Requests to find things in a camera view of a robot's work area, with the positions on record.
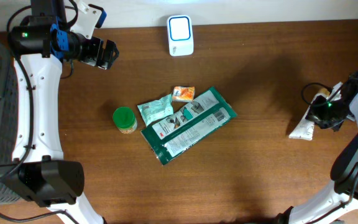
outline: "packet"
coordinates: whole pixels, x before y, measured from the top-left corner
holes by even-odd
[[[173,108],[171,102],[172,96],[169,94],[159,100],[138,105],[137,107],[146,126],[151,124],[153,121],[172,115]]]
[[[172,101],[191,102],[195,94],[195,87],[176,86],[172,91]]]
[[[165,165],[236,116],[215,87],[211,87],[141,133]]]

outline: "brown wooden surface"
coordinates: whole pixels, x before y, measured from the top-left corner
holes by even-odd
[[[168,53],[164,27],[97,30],[95,36],[117,43],[119,59],[107,71],[75,62],[74,75],[60,83],[65,159],[82,163],[86,196],[108,223],[274,217],[329,182],[335,158],[357,133],[356,124],[346,121],[338,133],[316,128],[312,141],[288,139],[307,109],[300,98],[305,84],[332,86],[358,70],[358,21],[193,30],[194,54],[178,58]],[[68,71],[65,65],[63,75]],[[215,86],[239,116],[162,167],[139,132],[145,125],[136,105],[176,85],[195,86],[196,94]],[[181,105],[174,103],[176,110]],[[112,123],[119,106],[135,111],[135,133],[121,134]],[[19,202],[0,211],[28,217],[46,209]],[[358,211],[343,219],[358,223]]]

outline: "small jar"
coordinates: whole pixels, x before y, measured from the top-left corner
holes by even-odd
[[[137,128],[137,121],[134,112],[128,107],[120,107],[115,110],[112,120],[118,130],[123,134],[130,134]]]

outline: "green bottle cap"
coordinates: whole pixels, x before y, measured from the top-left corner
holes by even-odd
[[[120,107],[115,110],[112,120],[118,128],[131,128],[136,121],[134,112],[128,107]]]

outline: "white square device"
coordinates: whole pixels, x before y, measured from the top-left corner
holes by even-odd
[[[171,56],[191,55],[194,51],[191,19],[186,15],[167,19],[169,54]]]

